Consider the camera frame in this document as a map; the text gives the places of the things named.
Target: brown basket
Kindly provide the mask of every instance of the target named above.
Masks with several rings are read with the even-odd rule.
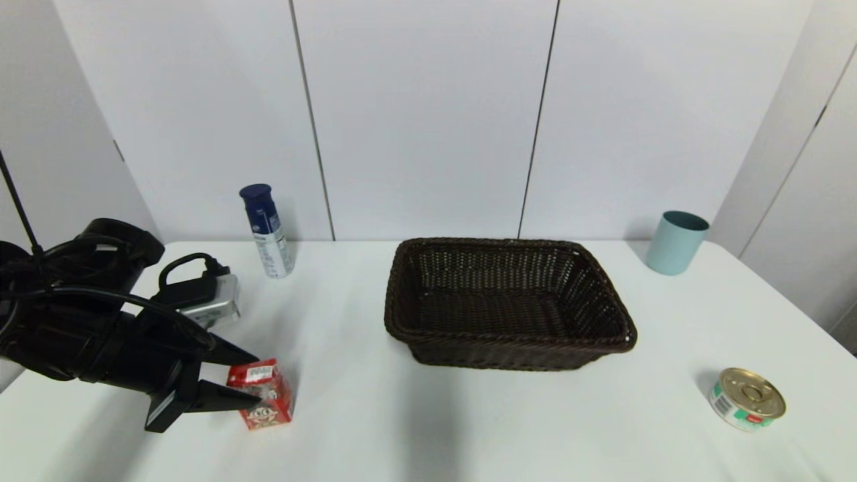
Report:
[[[566,241],[404,241],[384,322],[426,365],[574,370],[637,341],[601,266]]]

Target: spray can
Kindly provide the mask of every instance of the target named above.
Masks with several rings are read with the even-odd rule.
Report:
[[[250,228],[259,257],[269,278],[285,278],[295,267],[289,256],[289,248],[285,243],[283,227],[279,224],[277,207],[271,198],[271,186],[267,184],[251,184],[238,194],[244,199]]]

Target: barcode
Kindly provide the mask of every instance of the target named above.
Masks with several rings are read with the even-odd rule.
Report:
[[[717,410],[717,413],[720,413],[721,417],[725,417],[729,413],[729,410],[732,410],[732,404],[729,403],[729,400],[725,396],[721,396],[714,402],[714,409]]]
[[[273,374],[273,366],[256,366],[247,370],[247,376],[244,381],[247,383],[258,382],[265,378],[270,378]]]

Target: light blue cup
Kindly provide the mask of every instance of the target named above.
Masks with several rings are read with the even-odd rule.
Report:
[[[660,274],[685,272],[708,232],[708,221],[684,211],[667,211],[661,216],[645,263]]]

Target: basket rim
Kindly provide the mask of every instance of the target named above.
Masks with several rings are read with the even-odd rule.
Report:
[[[395,296],[394,287],[401,276],[405,256],[411,253],[413,248],[419,245],[471,245],[471,246],[497,246],[497,247],[546,247],[574,251],[583,256],[595,269],[596,276],[603,283],[604,288],[610,293],[610,302],[616,308],[617,323],[622,328],[622,333],[616,336],[600,338],[568,338],[565,336],[544,336],[527,334],[475,334],[469,332],[451,332],[413,329],[396,322],[396,308],[393,306]],[[604,272],[598,260],[582,245],[573,241],[550,240],[550,239],[482,239],[482,238],[413,238],[403,241],[396,249],[393,257],[393,266],[390,270],[390,279],[387,284],[387,302],[384,311],[384,324],[387,332],[396,340],[407,344],[420,343],[469,343],[478,341],[494,346],[509,347],[540,347],[555,350],[586,350],[592,352],[618,353],[628,352],[637,343],[637,329],[634,326],[627,308],[622,303],[619,293],[616,292],[610,278]]]

